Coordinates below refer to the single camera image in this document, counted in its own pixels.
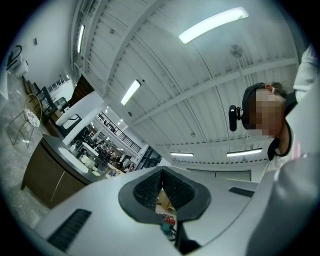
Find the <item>collar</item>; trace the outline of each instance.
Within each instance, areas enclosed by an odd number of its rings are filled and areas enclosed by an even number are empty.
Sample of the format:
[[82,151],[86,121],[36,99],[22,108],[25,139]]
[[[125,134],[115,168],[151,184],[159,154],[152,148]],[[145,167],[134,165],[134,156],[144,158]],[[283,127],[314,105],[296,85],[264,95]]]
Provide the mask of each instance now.
[[[296,91],[289,93],[285,99],[285,105],[284,105],[284,116],[286,117],[291,110],[297,105],[297,98],[296,98]],[[288,127],[288,132],[289,132],[289,147],[286,150],[286,152],[284,154],[277,154],[276,153],[276,149],[279,147],[279,139],[275,138],[272,143],[270,144],[269,148],[268,148],[268,158],[271,161],[275,155],[278,155],[280,157],[284,157],[286,156],[291,148],[291,142],[292,142],[292,135],[291,135],[291,131],[290,131],[290,126],[288,125],[287,121],[285,121],[285,125],[287,125]]]
[[291,110],[297,105],[296,91],[291,92],[287,95],[284,105],[284,116],[286,117]]

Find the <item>metal chair leg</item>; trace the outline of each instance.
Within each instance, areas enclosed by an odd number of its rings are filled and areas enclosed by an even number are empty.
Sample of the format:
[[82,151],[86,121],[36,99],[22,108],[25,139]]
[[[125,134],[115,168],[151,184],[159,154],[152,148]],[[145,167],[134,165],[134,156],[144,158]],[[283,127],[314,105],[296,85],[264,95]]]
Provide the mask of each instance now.
[[24,142],[25,142],[25,144],[26,144],[26,148],[29,148],[29,144],[30,144],[31,137],[32,137],[32,134],[33,134],[33,132],[34,132],[34,129],[35,129],[35,127],[32,126],[32,131],[31,131],[31,135],[30,135],[29,140],[26,140],[26,137],[24,136],[24,134],[22,133],[22,131],[21,131],[21,129],[20,129],[20,133],[21,133],[21,135],[22,135],[22,137],[23,137],[23,140],[24,140]]
[[25,136],[24,136],[23,133],[21,132],[21,129],[25,126],[26,123],[27,123],[27,121],[24,121],[23,125],[22,125],[22,126],[20,127],[20,129],[18,130],[18,133],[17,133],[17,135],[16,135],[16,137],[15,137],[15,140],[14,140],[13,145],[16,144],[16,141],[17,141],[17,139],[18,139],[19,134],[22,134],[24,140],[26,140],[26,139],[25,139]]
[[30,144],[31,137],[32,137],[32,133],[34,132],[34,129],[35,129],[35,127],[32,126],[32,131],[31,131],[31,135],[30,135],[30,138],[29,138],[29,143],[26,145],[26,148],[27,148],[27,149],[29,148],[29,144]]
[[8,127],[7,127],[7,133],[8,133],[8,137],[9,137],[9,139],[10,139],[10,141],[11,141],[11,143],[12,143],[12,145],[14,145],[15,143],[16,143],[16,141],[17,141],[17,138],[18,138],[18,135],[19,135],[19,132],[20,132],[20,130],[22,129],[22,127],[26,124],[26,122],[27,121],[24,121],[23,122],[23,125],[20,127],[20,129],[18,130],[18,133],[17,133],[17,135],[16,135],[16,137],[15,137],[15,140],[14,140],[14,142],[12,141],[12,139],[11,139],[11,137],[10,137],[10,134],[9,134],[9,127],[10,127],[10,125],[14,122],[14,120],[16,120],[21,114],[23,113],[23,111],[21,111],[21,113],[20,114],[18,114],[10,123],[9,123],[9,125],[8,125]]

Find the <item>sink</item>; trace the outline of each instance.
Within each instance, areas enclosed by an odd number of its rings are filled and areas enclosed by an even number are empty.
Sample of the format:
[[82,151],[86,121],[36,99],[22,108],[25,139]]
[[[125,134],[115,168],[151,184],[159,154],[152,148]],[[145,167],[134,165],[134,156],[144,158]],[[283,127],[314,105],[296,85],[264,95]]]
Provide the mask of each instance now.
[[61,154],[68,159],[75,167],[77,167],[81,172],[88,173],[88,168],[80,162],[70,151],[64,147],[59,147]]

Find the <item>balcony railing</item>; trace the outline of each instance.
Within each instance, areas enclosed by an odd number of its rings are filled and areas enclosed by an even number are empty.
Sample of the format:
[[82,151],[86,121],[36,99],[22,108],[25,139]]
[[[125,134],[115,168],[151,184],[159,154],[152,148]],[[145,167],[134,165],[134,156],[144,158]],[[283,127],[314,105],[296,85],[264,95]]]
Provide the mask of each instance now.
[[110,119],[101,112],[97,118],[104,124],[104,126],[109,129],[112,133],[114,133],[119,139],[123,141],[129,148],[131,148],[135,152],[139,152],[141,147],[139,147],[136,143],[134,143],[124,132],[122,132]]

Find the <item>white sleeve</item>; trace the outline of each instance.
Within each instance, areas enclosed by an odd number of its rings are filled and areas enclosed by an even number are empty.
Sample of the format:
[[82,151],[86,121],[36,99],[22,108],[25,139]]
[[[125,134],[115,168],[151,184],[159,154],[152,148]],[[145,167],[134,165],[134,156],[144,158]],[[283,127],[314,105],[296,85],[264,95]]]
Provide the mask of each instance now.
[[297,102],[300,102],[320,76],[320,62],[312,45],[306,49],[301,58],[301,64],[295,77],[293,89],[296,91]]

